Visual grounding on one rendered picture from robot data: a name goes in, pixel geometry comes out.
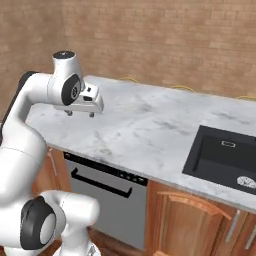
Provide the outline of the wooden cupboard door with arch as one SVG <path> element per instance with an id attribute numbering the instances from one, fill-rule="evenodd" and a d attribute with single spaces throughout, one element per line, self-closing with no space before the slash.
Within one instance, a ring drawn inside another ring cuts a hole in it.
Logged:
<path id="1" fill-rule="evenodd" d="M 150 181 L 147 187 L 145 256 L 231 256 L 248 216 L 241 211 L 225 242 L 236 208 Z"/>

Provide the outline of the white cauliflower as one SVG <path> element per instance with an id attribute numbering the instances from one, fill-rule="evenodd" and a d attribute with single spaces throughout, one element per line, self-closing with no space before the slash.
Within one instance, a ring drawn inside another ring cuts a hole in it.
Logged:
<path id="1" fill-rule="evenodd" d="M 256 189 L 256 182 L 253 179 L 246 176 L 239 176 L 237 178 L 237 183 L 244 187 Z"/>

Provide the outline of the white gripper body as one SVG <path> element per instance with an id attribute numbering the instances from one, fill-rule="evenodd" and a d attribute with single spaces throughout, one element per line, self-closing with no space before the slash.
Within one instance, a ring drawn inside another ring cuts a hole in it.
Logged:
<path id="1" fill-rule="evenodd" d="M 96 95 L 95 99 L 90 100 L 89 96 L 79 96 L 78 99 L 69 106 L 54 105 L 56 110 L 72 111 L 74 112 L 88 112 L 88 113 L 102 113 L 104 109 L 104 102 L 100 94 Z"/>

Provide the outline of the black sink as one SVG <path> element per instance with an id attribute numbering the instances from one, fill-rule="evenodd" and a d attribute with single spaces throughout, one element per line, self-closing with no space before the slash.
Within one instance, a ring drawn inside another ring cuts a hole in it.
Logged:
<path id="1" fill-rule="evenodd" d="M 200 125 L 182 173 L 256 195 L 237 183 L 256 182 L 256 137 Z"/>

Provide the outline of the grey dishwasher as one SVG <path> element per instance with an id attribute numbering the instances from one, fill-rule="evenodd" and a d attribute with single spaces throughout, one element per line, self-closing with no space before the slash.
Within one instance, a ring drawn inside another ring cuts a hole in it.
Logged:
<path id="1" fill-rule="evenodd" d="M 146 223 L 146 198 L 148 180 L 102 163 L 64 152 L 73 192 L 85 194 L 98 200 L 100 214 L 95 228 L 137 249 L 144 249 Z M 71 177 L 78 173 L 94 181 L 127 192 L 133 188 L 129 198 L 124 198 Z"/>

